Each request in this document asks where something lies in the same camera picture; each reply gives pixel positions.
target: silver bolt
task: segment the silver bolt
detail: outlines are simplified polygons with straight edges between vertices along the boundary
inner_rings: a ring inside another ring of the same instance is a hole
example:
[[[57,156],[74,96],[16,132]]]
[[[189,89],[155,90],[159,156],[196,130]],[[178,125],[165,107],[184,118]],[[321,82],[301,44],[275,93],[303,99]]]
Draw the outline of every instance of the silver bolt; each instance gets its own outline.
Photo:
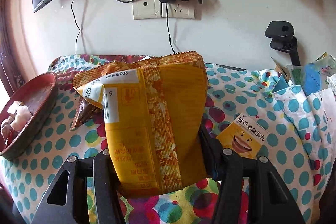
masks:
[[[231,154],[232,154],[232,150],[229,149],[229,148],[225,148],[225,149],[223,150],[223,153],[224,153],[225,155],[231,155]]]
[[[74,162],[76,160],[76,157],[75,156],[70,156],[67,161],[68,162]]]
[[[268,162],[268,159],[266,158],[266,157],[264,157],[264,156],[261,156],[260,158],[259,158],[259,160],[262,162],[262,163],[266,163],[266,162]]]

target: white wall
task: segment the white wall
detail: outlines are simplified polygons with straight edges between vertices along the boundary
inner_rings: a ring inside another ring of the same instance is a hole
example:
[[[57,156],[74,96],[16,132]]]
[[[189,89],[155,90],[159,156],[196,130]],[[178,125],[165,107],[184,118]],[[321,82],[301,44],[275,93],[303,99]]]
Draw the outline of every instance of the white wall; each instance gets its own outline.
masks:
[[[58,56],[75,53],[72,0],[53,0],[35,14],[32,0],[6,1],[9,36],[26,79],[45,72]],[[272,56],[289,64],[289,56],[272,50],[264,35],[272,20],[293,24],[302,63],[325,51],[336,55],[336,0],[204,0],[195,5],[197,19],[170,19],[170,31],[177,50],[196,50],[207,62],[264,69],[274,67]],[[80,54],[171,53],[164,18],[133,20],[132,4],[114,0],[75,0],[73,7],[83,28]]]

